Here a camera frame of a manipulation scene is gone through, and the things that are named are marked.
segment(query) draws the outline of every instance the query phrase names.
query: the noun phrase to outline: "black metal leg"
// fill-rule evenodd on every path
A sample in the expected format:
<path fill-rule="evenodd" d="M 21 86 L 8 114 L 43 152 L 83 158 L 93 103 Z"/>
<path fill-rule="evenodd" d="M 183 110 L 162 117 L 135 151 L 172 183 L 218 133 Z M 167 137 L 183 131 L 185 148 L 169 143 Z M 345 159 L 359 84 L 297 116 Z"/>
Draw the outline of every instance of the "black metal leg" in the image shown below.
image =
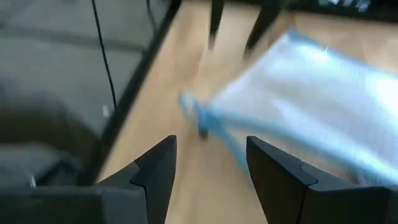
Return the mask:
<path fill-rule="evenodd" d="M 278 17 L 281 10 L 282 7 L 280 6 L 267 6 L 261 8 L 260 14 L 257 17 L 256 23 L 254 24 L 253 30 L 251 31 L 248 42 L 246 44 L 246 52 L 253 49 L 263 33 L 265 33 L 268 27 Z"/>
<path fill-rule="evenodd" d="M 211 1 L 211 15 L 210 15 L 210 39 L 209 46 L 212 47 L 216 39 L 216 33 L 220 26 L 221 15 L 223 14 L 224 0 Z"/>

